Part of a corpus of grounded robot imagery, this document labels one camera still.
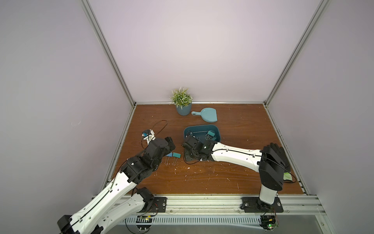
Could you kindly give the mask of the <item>blue binder clip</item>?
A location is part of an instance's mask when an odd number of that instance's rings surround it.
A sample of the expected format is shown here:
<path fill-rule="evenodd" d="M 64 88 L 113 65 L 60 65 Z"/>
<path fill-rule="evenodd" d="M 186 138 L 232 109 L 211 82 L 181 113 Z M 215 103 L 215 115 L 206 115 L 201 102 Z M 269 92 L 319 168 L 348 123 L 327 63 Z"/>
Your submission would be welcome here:
<path fill-rule="evenodd" d="M 168 161 L 169 161 L 169 159 L 172 158 L 172 157 L 173 157 L 173 152 L 171 152 L 171 153 L 169 153 L 169 154 L 166 155 L 165 165 L 168 165 Z"/>

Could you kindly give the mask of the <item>left electronics board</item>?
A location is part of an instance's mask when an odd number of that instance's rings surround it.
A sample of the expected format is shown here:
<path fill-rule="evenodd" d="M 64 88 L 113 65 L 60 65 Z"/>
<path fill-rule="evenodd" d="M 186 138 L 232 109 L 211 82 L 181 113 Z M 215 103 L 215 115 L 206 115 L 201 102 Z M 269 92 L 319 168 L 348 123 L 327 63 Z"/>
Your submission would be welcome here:
<path fill-rule="evenodd" d="M 147 233 L 153 225 L 152 215 L 139 215 L 136 218 L 135 226 L 137 231 L 141 234 Z"/>

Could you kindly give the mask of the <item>aluminium front rail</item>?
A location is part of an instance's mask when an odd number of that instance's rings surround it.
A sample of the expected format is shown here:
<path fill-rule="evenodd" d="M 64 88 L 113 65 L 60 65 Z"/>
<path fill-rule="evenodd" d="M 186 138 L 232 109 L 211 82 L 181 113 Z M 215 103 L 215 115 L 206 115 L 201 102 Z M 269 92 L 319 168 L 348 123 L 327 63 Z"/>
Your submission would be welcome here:
<path fill-rule="evenodd" d="M 165 197 L 151 213 L 160 215 L 244 215 L 241 209 L 242 198 L 257 198 L 256 195 L 209 195 L 182 194 L 156 195 L 155 199 Z M 326 212 L 317 196 L 279 195 L 283 212 L 277 215 L 325 215 Z"/>

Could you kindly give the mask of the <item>right electronics board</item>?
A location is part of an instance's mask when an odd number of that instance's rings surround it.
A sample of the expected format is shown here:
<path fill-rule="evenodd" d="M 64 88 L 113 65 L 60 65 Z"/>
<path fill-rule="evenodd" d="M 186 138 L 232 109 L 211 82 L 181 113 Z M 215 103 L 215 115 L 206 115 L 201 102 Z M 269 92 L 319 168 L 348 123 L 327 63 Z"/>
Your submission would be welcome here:
<path fill-rule="evenodd" d="M 266 231 L 273 231 L 279 225 L 274 215 L 262 215 L 260 218 L 260 226 Z"/>

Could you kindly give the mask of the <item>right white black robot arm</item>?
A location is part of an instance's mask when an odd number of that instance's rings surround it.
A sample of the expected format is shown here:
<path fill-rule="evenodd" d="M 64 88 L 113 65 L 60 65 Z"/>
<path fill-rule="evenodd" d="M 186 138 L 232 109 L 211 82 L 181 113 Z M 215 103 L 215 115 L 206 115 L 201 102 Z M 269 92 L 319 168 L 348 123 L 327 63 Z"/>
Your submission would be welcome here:
<path fill-rule="evenodd" d="M 276 143 L 263 149 L 250 150 L 228 146 L 215 140 L 199 141 L 187 136 L 182 143 L 185 156 L 197 161 L 227 162 L 259 173 L 261 188 L 259 202 L 271 205 L 283 189 L 284 174 L 291 173 L 285 150 Z"/>

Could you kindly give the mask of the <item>teal binder clip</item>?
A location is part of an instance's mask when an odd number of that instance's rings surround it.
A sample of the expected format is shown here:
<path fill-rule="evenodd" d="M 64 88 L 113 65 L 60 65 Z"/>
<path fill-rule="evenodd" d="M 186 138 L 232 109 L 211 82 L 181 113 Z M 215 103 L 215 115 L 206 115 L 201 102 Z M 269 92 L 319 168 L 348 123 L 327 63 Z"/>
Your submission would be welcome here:
<path fill-rule="evenodd" d="M 181 158 L 181 154 L 173 152 L 172 157 L 173 157 L 172 165 L 176 165 L 177 161 Z"/>
<path fill-rule="evenodd" d="M 206 140 L 215 140 L 216 139 L 215 132 L 208 131 L 207 134 L 206 134 L 206 136 L 205 136 L 205 139 Z"/>

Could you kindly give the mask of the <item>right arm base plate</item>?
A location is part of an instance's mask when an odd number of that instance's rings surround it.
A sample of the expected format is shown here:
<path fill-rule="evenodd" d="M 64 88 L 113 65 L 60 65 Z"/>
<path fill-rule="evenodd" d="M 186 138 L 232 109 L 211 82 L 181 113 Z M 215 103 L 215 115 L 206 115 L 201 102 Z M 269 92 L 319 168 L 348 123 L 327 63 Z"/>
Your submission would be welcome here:
<path fill-rule="evenodd" d="M 275 197 L 273 204 L 262 202 L 260 198 L 256 197 L 243 197 L 240 209 L 245 213 L 283 213 L 281 201 Z"/>

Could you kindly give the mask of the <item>electronics board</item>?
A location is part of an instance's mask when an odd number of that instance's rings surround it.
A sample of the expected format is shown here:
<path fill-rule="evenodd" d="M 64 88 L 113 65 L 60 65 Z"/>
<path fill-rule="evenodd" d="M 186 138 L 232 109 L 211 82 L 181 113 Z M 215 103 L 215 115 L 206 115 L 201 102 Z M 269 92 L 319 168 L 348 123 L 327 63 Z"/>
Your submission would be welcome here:
<path fill-rule="evenodd" d="M 260 218 L 260 226 L 266 231 L 273 231 L 279 225 L 274 215 L 262 215 Z"/>
<path fill-rule="evenodd" d="M 136 218 L 135 226 L 137 231 L 141 234 L 147 233 L 153 225 L 152 215 L 139 215 Z"/>

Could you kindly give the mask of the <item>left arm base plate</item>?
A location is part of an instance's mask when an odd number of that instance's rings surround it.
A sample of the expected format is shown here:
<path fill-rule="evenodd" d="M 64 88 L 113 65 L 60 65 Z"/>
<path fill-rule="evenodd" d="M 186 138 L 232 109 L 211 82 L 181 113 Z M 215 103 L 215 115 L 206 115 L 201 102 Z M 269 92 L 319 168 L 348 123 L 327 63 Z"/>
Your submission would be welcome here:
<path fill-rule="evenodd" d="M 165 213 L 167 207 L 167 197 L 154 197 L 145 202 L 143 213 Z"/>

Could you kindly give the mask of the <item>light teal dustpan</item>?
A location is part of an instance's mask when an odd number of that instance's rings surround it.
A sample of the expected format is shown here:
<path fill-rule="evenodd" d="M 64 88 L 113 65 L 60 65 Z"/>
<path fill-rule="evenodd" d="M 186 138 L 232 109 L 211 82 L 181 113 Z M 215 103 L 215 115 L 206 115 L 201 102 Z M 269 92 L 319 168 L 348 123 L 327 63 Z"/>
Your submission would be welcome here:
<path fill-rule="evenodd" d="M 217 122 L 217 111 L 214 108 L 203 108 L 200 112 L 192 111 L 193 116 L 200 116 L 205 122 Z"/>

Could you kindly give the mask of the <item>potted green plant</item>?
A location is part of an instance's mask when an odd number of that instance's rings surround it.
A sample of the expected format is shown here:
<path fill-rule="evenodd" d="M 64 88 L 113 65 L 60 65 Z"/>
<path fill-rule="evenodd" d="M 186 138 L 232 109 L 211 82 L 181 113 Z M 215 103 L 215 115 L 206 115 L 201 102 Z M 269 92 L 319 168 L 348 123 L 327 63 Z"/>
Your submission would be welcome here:
<path fill-rule="evenodd" d="M 193 97 L 185 87 L 172 90 L 171 102 L 176 106 L 177 113 L 187 116 L 191 112 Z"/>

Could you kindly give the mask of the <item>dark teal storage box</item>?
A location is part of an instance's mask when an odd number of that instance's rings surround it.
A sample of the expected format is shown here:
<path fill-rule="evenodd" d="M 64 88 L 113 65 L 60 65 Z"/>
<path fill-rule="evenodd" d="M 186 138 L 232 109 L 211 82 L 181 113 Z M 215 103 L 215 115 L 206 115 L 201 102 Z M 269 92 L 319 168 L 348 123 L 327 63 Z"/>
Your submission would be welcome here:
<path fill-rule="evenodd" d="M 195 125 L 189 126 L 184 130 L 184 138 L 187 136 L 193 136 L 200 142 L 204 143 L 206 141 L 205 136 L 208 131 L 215 132 L 216 139 L 215 141 L 221 141 L 221 135 L 218 127 L 214 124 L 205 124 L 205 125 Z"/>

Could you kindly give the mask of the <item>black glove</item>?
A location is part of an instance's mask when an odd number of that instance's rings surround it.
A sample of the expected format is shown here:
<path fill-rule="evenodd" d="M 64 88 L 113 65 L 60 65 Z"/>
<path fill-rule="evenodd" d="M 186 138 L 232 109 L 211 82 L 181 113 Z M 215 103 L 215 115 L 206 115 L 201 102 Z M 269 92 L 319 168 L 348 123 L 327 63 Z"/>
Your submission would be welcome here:
<path fill-rule="evenodd" d="M 282 161 L 284 162 L 284 168 L 285 168 L 285 172 L 290 172 L 291 171 L 291 165 L 290 165 L 290 162 L 286 156 L 286 153 L 285 153 L 285 150 L 283 147 L 279 146 L 278 144 L 276 143 L 270 143 L 270 147 L 271 149 L 273 149 L 276 154 L 282 159 Z"/>

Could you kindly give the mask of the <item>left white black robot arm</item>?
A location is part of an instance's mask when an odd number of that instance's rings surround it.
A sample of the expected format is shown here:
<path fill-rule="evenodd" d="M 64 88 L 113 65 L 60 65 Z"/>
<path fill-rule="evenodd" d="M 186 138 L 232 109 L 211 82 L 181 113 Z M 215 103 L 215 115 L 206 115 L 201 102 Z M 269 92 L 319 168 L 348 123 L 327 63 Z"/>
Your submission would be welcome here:
<path fill-rule="evenodd" d="M 119 222 L 154 207 L 154 195 L 141 188 L 125 202 L 121 198 L 158 169 L 162 158 L 175 150 L 171 137 L 154 138 L 148 146 L 125 161 L 115 178 L 86 206 L 62 216 L 57 225 L 62 234 L 105 234 Z"/>

